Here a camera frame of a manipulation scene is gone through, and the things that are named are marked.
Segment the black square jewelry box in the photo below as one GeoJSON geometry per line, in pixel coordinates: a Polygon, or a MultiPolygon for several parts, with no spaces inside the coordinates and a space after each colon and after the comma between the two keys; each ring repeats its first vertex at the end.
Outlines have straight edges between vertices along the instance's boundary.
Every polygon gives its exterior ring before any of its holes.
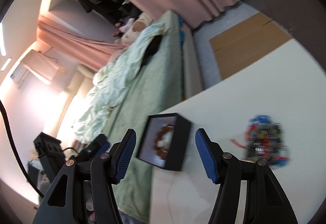
{"type": "Polygon", "coordinates": [[[180,172],[192,122],[178,113],[148,116],[136,157],[163,170],[180,172]]]}

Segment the pale green duvet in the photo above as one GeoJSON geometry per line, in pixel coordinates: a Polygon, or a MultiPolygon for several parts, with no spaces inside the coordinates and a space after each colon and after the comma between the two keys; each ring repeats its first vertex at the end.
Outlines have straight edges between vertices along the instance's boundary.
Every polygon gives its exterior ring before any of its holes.
{"type": "Polygon", "coordinates": [[[156,36],[163,36],[166,30],[164,22],[150,25],[114,61],[95,74],[93,87],[71,127],[76,140],[89,143],[102,132],[106,118],[126,97],[150,43],[156,36]]]}

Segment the green bed blanket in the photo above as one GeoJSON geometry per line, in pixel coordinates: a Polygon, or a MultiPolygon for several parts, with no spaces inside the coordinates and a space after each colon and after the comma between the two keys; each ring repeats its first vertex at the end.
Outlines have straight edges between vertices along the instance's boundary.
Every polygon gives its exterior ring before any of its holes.
{"type": "MultiPolygon", "coordinates": [[[[164,22],[166,33],[157,53],[131,83],[123,102],[111,112],[103,132],[110,143],[120,141],[132,128],[140,141],[148,116],[178,104],[182,95],[182,63],[179,17],[165,12],[157,22],[164,22]]],[[[152,166],[132,157],[124,179],[113,187],[119,210],[149,222],[152,166]]]]}

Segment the black garment on bed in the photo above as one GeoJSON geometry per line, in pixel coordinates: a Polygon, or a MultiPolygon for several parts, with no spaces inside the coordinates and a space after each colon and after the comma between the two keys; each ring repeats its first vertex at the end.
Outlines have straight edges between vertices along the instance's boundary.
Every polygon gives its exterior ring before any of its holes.
{"type": "Polygon", "coordinates": [[[141,69],[144,66],[146,66],[150,62],[152,57],[157,53],[157,51],[160,47],[161,41],[162,41],[162,37],[163,37],[162,35],[157,35],[152,39],[152,41],[150,42],[150,44],[148,45],[148,47],[145,50],[139,71],[141,71],[141,69]]]}

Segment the teddy bear print pillow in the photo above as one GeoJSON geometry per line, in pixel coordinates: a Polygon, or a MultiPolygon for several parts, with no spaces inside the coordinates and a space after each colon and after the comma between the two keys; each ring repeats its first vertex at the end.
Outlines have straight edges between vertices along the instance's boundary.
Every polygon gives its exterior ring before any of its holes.
{"type": "Polygon", "coordinates": [[[131,45],[139,37],[141,32],[153,22],[152,17],[146,13],[141,13],[139,17],[133,22],[131,27],[124,33],[120,39],[121,43],[131,45]]]}

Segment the dark hanging clothes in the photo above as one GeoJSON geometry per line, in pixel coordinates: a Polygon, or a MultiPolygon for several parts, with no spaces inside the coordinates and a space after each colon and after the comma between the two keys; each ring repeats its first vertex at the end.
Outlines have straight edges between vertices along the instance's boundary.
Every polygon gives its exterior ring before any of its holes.
{"type": "Polygon", "coordinates": [[[143,13],[129,0],[77,0],[83,9],[98,13],[113,25],[123,25],[130,18],[137,19],[143,13]]]}

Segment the flat brown cardboard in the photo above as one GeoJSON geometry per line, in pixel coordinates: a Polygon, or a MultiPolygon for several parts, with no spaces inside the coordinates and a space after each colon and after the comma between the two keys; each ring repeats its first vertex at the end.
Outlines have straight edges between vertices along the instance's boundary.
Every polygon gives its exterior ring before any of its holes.
{"type": "Polygon", "coordinates": [[[291,39],[271,18],[259,12],[214,36],[210,44],[224,80],[291,39]]]}

